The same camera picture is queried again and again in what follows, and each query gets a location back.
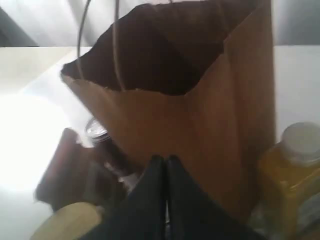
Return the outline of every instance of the white surface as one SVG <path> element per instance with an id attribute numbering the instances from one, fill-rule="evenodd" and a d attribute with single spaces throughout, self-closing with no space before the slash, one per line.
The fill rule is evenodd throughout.
<path id="1" fill-rule="evenodd" d="M 279 140 L 291 124 L 320 124 L 320 46 L 276 46 L 274 49 Z"/>
<path id="2" fill-rule="evenodd" d="M 74 47 L 0 47 L 0 95 L 16 93 Z"/>
<path id="3" fill-rule="evenodd" d="M 62 49 L 69 54 L 58 60 L 57 52 Z M 49 205 L 35 202 L 34 190 L 63 129 L 72 127 L 83 136 L 91 115 L 60 79 L 63 64 L 76 58 L 74 48 L 56 48 L 57 52 L 47 48 L 11 49 L 15 63 L 14 57 L 5 61 L 10 56 L 8 50 L 6 55 L 0 54 L 0 72 L 7 75 L 0 83 L 2 93 L 20 89 L 20 85 L 12 88 L 9 81 L 19 83 L 23 79 L 27 83 L 31 76 L 38 76 L 20 94 L 0 97 L 0 240 L 27 240 L 52 214 Z M 41 50 L 45 62 L 55 64 L 48 68 L 42 57 L 33 57 Z"/>

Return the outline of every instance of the silver cap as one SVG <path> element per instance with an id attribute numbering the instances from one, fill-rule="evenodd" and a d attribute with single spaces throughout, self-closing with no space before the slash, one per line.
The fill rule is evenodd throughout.
<path id="1" fill-rule="evenodd" d="M 320 162 L 320 126 L 312 122 L 298 122 L 282 134 L 281 150 L 294 165 L 308 167 Z"/>

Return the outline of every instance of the glass jar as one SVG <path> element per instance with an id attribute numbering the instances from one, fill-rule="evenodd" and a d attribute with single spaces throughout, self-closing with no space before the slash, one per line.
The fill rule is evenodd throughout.
<path id="1" fill-rule="evenodd" d="M 259 161 L 258 175 L 271 239 L 300 239 L 320 222 L 320 126 L 289 126 Z"/>
<path id="2" fill-rule="evenodd" d="M 119 149 L 108 134 L 108 131 L 94 118 L 86 125 L 85 133 L 91 140 L 98 161 L 116 174 L 131 190 L 138 181 L 127 156 Z"/>

